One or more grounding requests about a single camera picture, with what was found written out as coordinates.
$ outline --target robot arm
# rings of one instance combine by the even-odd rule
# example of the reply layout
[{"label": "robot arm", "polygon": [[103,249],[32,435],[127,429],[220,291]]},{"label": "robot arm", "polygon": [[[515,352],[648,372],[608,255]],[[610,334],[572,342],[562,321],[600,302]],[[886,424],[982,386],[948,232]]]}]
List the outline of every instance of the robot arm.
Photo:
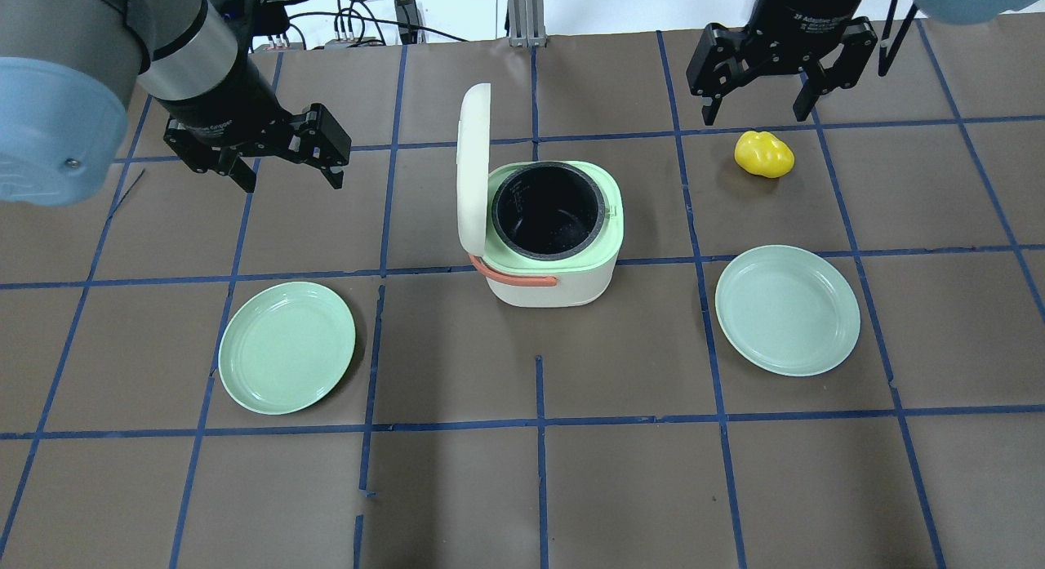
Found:
[{"label": "robot arm", "polygon": [[[722,98],[760,75],[806,73],[793,110],[805,120],[816,100],[835,88],[856,86],[878,36],[866,18],[853,18],[862,0],[756,0],[746,26],[729,30],[709,24],[700,37],[686,76],[693,95],[704,97],[704,123],[715,122]],[[880,45],[879,74],[885,75],[904,33],[921,9],[943,22],[986,22],[999,12],[1020,9],[1037,0],[914,0],[900,31]],[[892,0],[889,18],[896,10]],[[891,23],[886,25],[886,38]],[[838,45],[835,64],[825,69],[820,60]]]},{"label": "robot arm", "polygon": [[97,191],[135,78],[170,112],[164,138],[193,170],[252,191],[240,157],[275,155],[340,187],[351,139],[324,105],[284,110],[245,44],[209,0],[0,0],[0,200]]},{"label": "robot arm", "polygon": [[[805,120],[820,95],[850,89],[863,72],[878,42],[866,18],[853,19],[861,0],[756,0],[741,30],[709,24],[686,71],[690,91],[704,96],[704,123],[715,122],[722,98],[760,75],[808,78],[794,103]],[[839,44],[841,54],[830,69],[820,60]]]}]

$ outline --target green plate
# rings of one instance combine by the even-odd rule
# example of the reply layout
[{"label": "green plate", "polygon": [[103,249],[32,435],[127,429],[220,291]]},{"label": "green plate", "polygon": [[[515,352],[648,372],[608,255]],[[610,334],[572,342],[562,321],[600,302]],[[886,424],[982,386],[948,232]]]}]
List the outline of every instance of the green plate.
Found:
[{"label": "green plate", "polygon": [[748,361],[781,375],[837,367],[860,336],[853,288],[831,264],[783,245],[733,259],[715,293],[719,324]]},{"label": "green plate", "polygon": [[311,406],[341,381],[355,348],[355,322],[338,294],[291,281],[252,297],[217,349],[222,384],[240,406],[286,414]]}]

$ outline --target black inner pot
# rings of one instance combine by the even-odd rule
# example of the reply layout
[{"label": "black inner pot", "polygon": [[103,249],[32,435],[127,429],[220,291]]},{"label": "black inner pot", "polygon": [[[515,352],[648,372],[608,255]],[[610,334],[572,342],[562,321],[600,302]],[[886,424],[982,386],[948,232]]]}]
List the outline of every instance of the black inner pot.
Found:
[{"label": "black inner pot", "polygon": [[602,229],[606,204],[591,178],[572,165],[522,167],[493,194],[493,227],[513,251],[556,260],[582,252]]}]

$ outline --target open lid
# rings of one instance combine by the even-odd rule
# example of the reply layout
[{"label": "open lid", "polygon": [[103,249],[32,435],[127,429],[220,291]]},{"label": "open lid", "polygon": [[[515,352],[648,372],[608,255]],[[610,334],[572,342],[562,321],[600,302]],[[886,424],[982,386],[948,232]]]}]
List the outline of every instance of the open lid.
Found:
[{"label": "open lid", "polygon": [[464,94],[458,122],[458,236],[464,250],[486,250],[486,200],[490,174],[490,85]]}]

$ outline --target metal frame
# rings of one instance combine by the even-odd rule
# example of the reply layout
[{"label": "metal frame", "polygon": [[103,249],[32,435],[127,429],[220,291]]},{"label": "metal frame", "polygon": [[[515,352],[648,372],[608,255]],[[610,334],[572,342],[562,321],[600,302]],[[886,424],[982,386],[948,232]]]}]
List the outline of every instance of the metal frame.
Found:
[{"label": "metal frame", "polygon": [[544,46],[544,0],[508,0],[508,44]]}]

